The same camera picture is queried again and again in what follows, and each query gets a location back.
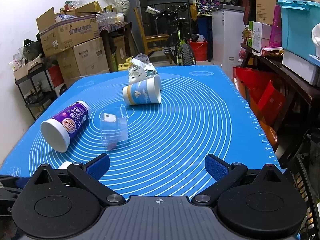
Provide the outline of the white paper cup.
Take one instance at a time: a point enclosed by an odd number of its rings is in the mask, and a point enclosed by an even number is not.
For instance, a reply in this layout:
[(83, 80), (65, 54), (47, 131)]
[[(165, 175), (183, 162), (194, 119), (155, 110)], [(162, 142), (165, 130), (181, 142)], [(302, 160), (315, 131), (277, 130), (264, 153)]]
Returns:
[(58, 177), (60, 180), (63, 182), (64, 185), (66, 186), (71, 186), (72, 181), (71, 178), (67, 172), (67, 167), (71, 165), (72, 163), (70, 161), (65, 161), (59, 168), (59, 172), (57, 172)]

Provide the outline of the purple and white cup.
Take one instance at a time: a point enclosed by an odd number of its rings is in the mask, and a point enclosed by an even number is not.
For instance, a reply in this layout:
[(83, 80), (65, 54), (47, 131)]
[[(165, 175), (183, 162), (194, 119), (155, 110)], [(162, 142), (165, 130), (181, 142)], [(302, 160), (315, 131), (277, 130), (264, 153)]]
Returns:
[(89, 120), (90, 108), (77, 101), (41, 123), (45, 141), (57, 152), (64, 153), (82, 126)]

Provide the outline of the clear plastic cup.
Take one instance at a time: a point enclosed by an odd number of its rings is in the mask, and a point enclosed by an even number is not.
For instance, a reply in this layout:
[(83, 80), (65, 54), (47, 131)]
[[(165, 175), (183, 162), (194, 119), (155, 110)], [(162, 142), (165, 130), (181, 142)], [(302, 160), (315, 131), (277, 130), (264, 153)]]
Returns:
[(128, 140), (127, 111), (124, 105), (104, 109), (100, 113), (101, 141), (105, 150), (111, 151), (120, 142)]

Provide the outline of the blue sailboat paper cup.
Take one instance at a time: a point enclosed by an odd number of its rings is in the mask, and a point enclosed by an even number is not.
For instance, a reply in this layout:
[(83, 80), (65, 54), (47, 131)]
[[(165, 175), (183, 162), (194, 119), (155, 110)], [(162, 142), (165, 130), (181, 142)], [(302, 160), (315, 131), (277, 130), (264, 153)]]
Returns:
[(161, 82), (158, 76), (132, 83), (123, 88), (123, 98), (127, 105), (161, 103)]

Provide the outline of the blue silicone baking mat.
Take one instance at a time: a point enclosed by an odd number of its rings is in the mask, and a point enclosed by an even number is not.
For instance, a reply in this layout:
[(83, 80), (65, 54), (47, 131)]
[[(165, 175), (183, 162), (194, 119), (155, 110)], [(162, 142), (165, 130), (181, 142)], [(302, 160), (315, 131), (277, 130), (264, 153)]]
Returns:
[[(8, 155), (1, 174), (29, 177), (43, 163), (92, 160), (105, 153), (100, 121), (111, 112), (128, 119), (128, 139), (109, 152), (101, 182), (127, 204), (107, 208), (82, 239), (237, 239), (207, 207), (189, 199), (214, 183), (205, 170), (207, 154), (248, 168), (279, 166), (248, 103), (216, 66), (164, 67), (161, 103), (126, 105), (126, 72), (76, 81), (40, 116)], [(45, 141), (40, 125), (77, 101), (90, 116), (65, 153)]]

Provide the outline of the red gift box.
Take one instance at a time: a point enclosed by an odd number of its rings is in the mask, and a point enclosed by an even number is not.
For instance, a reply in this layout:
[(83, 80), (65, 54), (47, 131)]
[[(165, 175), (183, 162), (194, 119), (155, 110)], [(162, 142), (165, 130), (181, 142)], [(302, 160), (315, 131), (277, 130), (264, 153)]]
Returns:
[(284, 107), (284, 103), (285, 96), (274, 87), (270, 80), (258, 102), (258, 109), (267, 125), (271, 126), (275, 122)]

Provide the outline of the yellow plastic jug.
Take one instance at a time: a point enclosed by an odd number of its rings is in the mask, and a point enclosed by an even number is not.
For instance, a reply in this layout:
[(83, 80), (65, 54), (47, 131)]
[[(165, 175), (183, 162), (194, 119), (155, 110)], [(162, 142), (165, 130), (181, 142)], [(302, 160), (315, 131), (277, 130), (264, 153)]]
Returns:
[(131, 60), (132, 60), (132, 57), (128, 57), (124, 63), (118, 64), (118, 70), (119, 71), (128, 70), (131, 64)]

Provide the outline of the patterned tissue box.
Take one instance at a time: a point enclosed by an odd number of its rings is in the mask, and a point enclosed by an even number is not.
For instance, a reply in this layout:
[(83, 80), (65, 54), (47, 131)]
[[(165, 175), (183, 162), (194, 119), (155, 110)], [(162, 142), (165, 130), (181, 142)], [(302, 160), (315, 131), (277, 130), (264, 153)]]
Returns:
[(129, 84), (138, 83), (143, 80), (155, 78), (160, 82), (159, 74), (151, 63), (144, 63), (138, 59), (132, 59), (129, 67)]

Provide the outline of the large lower cardboard box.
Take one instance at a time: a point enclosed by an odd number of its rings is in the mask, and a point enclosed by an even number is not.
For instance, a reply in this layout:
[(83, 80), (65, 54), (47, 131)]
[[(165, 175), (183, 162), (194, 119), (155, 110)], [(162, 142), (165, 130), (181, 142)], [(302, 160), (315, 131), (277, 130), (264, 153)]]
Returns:
[(110, 72), (101, 37), (67, 49), (56, 59), (67, 88), (84, 76)]

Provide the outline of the dark wooden side table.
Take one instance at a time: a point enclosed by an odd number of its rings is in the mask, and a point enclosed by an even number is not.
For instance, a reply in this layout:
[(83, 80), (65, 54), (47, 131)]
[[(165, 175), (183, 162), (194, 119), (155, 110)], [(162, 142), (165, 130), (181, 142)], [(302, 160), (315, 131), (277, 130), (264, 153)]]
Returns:
[(245, 45), (241, 44), (241, 47), (247, 51), (243, 65), (247, 64), (247, 58), (256, 57), (263, 64), (267, 65), (274, 72), (276, 72), (282, 79), (284, 79), (294, 90), (304, 99), (309, 105), (309, 109), (313, 114), (319, 115), (319, 88), (310, 85), (302, 77), (291, 71), (289, 68), (284, 66), (280, 61), (272, 59), (270, 57), (254, 55), (254, 50)]

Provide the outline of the red plastic bucket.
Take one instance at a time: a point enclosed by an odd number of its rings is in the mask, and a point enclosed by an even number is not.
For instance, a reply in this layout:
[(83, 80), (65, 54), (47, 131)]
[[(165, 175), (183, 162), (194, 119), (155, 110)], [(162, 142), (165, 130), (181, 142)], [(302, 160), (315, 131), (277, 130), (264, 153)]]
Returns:
[(196, 61), (208, 60), (208, 42), (189, 42), (190, 47), (193, 50)]

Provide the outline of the black and green bicycle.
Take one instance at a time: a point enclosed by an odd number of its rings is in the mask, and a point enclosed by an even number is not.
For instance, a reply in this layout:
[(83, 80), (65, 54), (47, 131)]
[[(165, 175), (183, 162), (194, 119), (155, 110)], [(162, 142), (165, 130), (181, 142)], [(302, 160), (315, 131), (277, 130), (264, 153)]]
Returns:
[(145, 12), (151, 14), (155, 20), (161, 18), (167, 20), (169, 24), (169, 38), (163, 52), (177, 66), (192, 66), (196, 64), (196, 59), (189, 41), (191, 34), (189, 30), (189, 21), (180, 17), (180, 12), (185, 12), (190, 8), (190, 4), (183, 3), (176, 9), (167, 8), (162, 11), (147, 6)]

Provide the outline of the white box under bin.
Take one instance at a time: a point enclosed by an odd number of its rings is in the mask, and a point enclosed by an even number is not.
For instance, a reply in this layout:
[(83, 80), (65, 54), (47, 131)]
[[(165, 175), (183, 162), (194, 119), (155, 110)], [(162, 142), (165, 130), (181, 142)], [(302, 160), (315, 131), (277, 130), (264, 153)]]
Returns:
[(310, 85), (316, 86), (318, 84), (319, 66), (310, 63), (288, 50), (284, 50), (282, 64)]

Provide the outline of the green and white carton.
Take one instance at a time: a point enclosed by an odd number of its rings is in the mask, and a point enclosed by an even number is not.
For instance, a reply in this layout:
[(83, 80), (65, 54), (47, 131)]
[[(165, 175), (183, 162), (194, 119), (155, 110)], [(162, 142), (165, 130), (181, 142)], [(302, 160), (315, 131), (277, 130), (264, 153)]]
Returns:
[(269, 24), (249, 21), (248, 46), (259, 53), (262, 51), (263, 47), (268, 47), (271, 28), (272, 27)]

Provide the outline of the pink plastic basket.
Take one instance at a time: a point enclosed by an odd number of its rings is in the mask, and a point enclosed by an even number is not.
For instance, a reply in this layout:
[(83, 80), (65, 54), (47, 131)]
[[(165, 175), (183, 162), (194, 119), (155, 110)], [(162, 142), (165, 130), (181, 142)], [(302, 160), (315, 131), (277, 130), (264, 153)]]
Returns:
[(274, 7), (273, 23), (271, 25), (271, 35), (269, 40), (270, 47), (281, 47), (281, 33), (281, 10), (280, 6), (276, 5)]

